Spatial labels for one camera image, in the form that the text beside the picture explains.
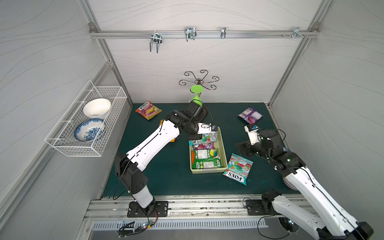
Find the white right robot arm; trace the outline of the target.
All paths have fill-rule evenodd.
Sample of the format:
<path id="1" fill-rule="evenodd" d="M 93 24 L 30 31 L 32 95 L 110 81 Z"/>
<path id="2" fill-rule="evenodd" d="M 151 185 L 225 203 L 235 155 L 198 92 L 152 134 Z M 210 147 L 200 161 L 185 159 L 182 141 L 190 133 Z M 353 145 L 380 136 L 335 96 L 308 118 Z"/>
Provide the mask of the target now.
<path id="1" fill-rule="evenodd" d="M 282 215 L 315 240 L 368 240 L 373 236 L 373 228 L 367 222 L 359 222 L 344 210 L 315 179 L 297 154 L 284 150 L 277 130 L 260 130 L 255 125 L 248 125 L 245 131 L 249 141 L 238 144 L 241 153 L 267 160 L 316 211 L 315 215 L 311 214 L 284 195 L 271 190 L 264 193 L 260 200 L 246 201 L 250 216 Z"/>

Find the yellow Cocoaland gummy bag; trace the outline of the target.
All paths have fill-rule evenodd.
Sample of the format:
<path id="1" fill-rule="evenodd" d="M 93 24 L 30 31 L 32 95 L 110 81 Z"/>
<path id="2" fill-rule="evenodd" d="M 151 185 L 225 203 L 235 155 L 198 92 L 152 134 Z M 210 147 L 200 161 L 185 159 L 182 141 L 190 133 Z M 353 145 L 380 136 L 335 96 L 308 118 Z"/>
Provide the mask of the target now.
<path id="1" fill-rule="evenodd" d="M 179 128 L 174 123 L 164 120 L 161 125 L 160 137 L 167 144 L 180 134 Z"/>

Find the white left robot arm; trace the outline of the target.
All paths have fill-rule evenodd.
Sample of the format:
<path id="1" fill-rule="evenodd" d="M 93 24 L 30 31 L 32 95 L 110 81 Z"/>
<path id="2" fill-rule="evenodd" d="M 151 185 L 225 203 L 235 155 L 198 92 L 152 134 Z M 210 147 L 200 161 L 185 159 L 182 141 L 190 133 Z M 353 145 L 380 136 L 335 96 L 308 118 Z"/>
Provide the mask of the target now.
<path id="1" fill-rule="evenodd" d="M 187 109 L 168 113 L 159 127 L 138 146 L 127 153 L 115 156 L 115 170 L 118 185 L 124 185 L 146 215 L 155 210 L 156 200 L 147 186 L 148 178 L 143 171 L 151 160 L 173 139 L 185 132 L 197 135 L 199 123 L 206 111 L 200 100 L 192 100 Z"/>

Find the pale green plastic basket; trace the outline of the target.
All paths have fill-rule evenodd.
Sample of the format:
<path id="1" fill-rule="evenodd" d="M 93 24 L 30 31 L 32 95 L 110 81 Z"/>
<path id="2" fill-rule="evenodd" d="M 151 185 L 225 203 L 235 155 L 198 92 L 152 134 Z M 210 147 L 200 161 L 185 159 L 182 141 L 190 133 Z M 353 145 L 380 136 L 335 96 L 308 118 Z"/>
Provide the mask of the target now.
<path id="1" fill-rule="evenodd" d="M 192 174 L 223 173 L 227 169 L 228 161 L 220 127 L 216 133 L 217 140 L 213 142 L 213 149 L 195 150 L 195 146 L 189 146 Z"/>

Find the green Fox's Spring Tea bag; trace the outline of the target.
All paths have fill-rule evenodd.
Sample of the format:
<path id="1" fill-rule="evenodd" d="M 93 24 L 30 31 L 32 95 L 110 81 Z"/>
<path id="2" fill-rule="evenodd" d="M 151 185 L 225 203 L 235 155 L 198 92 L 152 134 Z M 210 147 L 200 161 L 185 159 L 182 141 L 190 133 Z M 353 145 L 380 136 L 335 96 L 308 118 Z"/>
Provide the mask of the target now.
<path id="1" fill-rule="evenodd" d="M 221 168 L 222 162 L 217 149 L 197 150 L 191 152 L 192 169 Z"/>

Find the Fox's Fruits bag corner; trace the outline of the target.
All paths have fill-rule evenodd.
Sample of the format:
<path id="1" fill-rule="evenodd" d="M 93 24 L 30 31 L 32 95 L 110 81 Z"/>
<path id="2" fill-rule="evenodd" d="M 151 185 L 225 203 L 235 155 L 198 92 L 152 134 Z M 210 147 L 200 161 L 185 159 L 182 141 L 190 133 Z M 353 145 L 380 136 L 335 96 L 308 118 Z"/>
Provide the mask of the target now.
<path id="1" fill-rule="evenodd" d="M 161 112 L 162 110 L 153 105 L 151 102 L 145 102 L 138 109 L 136 109 L 136 113 L 140 114 L 146 120 L 152 119 Z"/>

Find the purple Fox's Berries bag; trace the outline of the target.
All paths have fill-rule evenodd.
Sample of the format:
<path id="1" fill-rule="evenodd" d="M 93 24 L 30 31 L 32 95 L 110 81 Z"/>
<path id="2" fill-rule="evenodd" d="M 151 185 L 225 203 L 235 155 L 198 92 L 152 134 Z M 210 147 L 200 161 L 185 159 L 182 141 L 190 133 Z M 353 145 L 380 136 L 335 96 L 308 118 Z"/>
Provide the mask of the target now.
<path id="1" fill-rule="evenodd" d="M 194 151 L 197 150 L 212 150 L 214 149 L 214 143 L 204 143 L 204 144 L 199 144 L 199 145 L 193 145 Z"/>

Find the teal Fox's Mint Blossom bag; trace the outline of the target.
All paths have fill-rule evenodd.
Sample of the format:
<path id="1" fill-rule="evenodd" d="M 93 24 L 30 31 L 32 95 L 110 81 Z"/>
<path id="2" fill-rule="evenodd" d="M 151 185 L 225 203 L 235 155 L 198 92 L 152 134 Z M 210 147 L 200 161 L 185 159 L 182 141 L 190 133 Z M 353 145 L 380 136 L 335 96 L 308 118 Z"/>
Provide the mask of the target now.
<path id="1" fill-rule="evenodd" d="M 218 141 L 218 133 L 188 135 L 188 140 L 190 146 L 215 143 Z"/>

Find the purple candy bag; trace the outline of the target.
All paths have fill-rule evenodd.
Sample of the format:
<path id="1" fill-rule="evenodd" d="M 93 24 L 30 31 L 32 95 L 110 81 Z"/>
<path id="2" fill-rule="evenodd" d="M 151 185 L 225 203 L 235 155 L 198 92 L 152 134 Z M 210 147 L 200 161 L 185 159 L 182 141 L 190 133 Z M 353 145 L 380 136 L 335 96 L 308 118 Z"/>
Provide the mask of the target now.
<path id="1" fill-rule="evenodd" d="M 252 107 L 246 108 L 238 116 L 244 121 L 246 121 L 248 124 L 255 124 L 257 121 L 259 121 L 263 117 L 262 114 L 260 114 L 258 111 L 256 111 Z"/>

